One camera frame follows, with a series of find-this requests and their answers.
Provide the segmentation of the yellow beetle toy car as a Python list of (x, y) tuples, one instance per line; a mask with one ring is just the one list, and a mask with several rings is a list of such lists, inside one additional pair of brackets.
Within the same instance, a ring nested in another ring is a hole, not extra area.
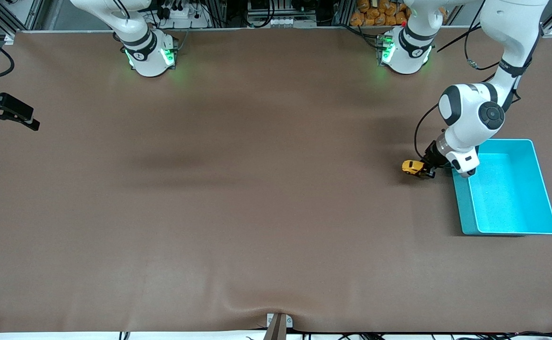
[(401, 170), (411, 176), (422, 177), (425, 176), (426, 167), (422, 161), (404, 161), (401, 164)]

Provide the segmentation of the turquoise plastic bin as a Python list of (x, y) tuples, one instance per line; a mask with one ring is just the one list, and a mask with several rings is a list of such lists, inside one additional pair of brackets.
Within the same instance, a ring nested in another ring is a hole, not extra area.
[(475, 174), (452, 172), (465, 235), (552, 235), (552, 207), (533, 141), (492, 138)]

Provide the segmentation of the brown table mat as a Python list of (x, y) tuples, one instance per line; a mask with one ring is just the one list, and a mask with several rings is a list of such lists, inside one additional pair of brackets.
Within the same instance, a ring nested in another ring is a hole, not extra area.
[[(462, 233), (414, 130), (457, 43), (396, 75), (343, 29), (192, 32), (148, 79), (110, 33), (19, 33), (0, 124), (0, 332), (552, 332), (552, 235)], [(552, 205), (552, 39), (499, 138), (533, 141)]]

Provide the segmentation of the white power strip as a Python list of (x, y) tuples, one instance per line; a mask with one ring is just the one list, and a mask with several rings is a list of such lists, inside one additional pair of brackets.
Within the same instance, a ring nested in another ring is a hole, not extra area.
[(161, 29), (213, 28), (207, 6), (199, 0), (157, 0)]

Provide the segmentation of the white connector strip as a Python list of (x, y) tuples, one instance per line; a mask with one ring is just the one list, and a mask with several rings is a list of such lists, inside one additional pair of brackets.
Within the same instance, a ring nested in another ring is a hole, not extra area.
[(263, 28), (311, 28), (319, 26), (319, 21), (316, 20), (315, 16), (275, 16), (273, 18), (267, 15), (247, 16), (246, 21), (248, 22), (247, 26), (262, 26)]

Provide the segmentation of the metal table clamp bracket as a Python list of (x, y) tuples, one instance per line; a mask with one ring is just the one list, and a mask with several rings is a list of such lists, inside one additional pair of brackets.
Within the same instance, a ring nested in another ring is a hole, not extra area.
[(293, 317), (288, 314), (267, 314), (267, 331), (263, 340), (286, 340), (289, 329), (293, 329)]

